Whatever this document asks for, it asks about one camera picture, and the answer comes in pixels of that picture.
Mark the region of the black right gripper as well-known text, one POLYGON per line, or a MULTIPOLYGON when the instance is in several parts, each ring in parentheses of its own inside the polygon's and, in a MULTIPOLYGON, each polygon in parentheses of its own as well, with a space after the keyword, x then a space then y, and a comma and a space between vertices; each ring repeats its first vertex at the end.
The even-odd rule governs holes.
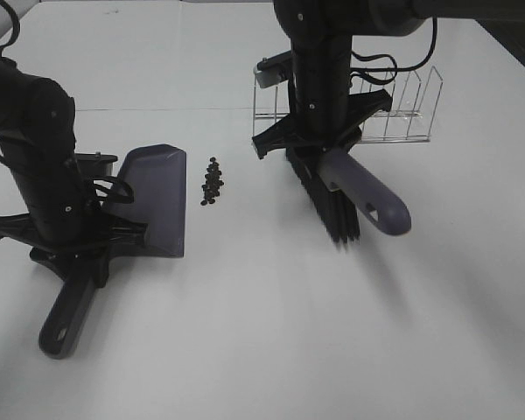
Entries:
POLYGON ((352 38, 327 37, 314 48, 290 44, 293 77, 287 80, 290 112, 252 137, 259 158, 270 151, 319 148, 349 152, 362 138, 360 124, 379 110, 389 111, 384 90, 351 94, 352 38))

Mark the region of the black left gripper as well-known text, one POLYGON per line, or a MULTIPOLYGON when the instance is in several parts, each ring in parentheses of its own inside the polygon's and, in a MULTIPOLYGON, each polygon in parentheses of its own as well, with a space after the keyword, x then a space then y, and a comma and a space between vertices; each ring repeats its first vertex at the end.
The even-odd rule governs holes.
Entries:
POLYGON ((130 204, 134 193, 128 183, 111 176, 83 178, 81 192, 70 189, 66 178, 43 173, 13 178, 27 213, 0 216, 0 240, 30 245, 30 259, 61 280, 70 274, 70 255, 78 254, 76 277, 102 289, 109 280, 115 245, 145 246, 147 225, 107 211, 108 204, 130 204))

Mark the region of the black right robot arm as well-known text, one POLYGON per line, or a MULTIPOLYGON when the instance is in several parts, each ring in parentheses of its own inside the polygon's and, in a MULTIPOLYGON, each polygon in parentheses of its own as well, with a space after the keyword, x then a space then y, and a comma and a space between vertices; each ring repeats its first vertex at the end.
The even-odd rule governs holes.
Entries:
POLYGON ((361 124, 375 112, 389 112, 388 80, 403 68, 354 67, 355 36, 404 37, 426 20, 441 18, 525 22, 525 1, 275 1, 276 19, 290 50, 258 63, 261 86, 288 84, 290 112, 254 136, 259 158, 285 149, 301 158, 333 147, 350 148, 361 124))

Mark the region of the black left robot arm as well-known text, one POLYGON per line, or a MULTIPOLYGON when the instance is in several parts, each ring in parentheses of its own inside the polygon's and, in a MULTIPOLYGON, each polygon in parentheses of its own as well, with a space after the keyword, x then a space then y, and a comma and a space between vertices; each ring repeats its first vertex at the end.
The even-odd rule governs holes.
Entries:
POLYGON ((145 225, 106 213, 134 191, 113 175, 115 156, 76 153, 74 122, 74 98, 58 82, 0 59, 0 163, 27 209, 0 216, 0 240, 32 246, 63 277, 83 259, 102 288, 113 245, 143 244, 145 225))

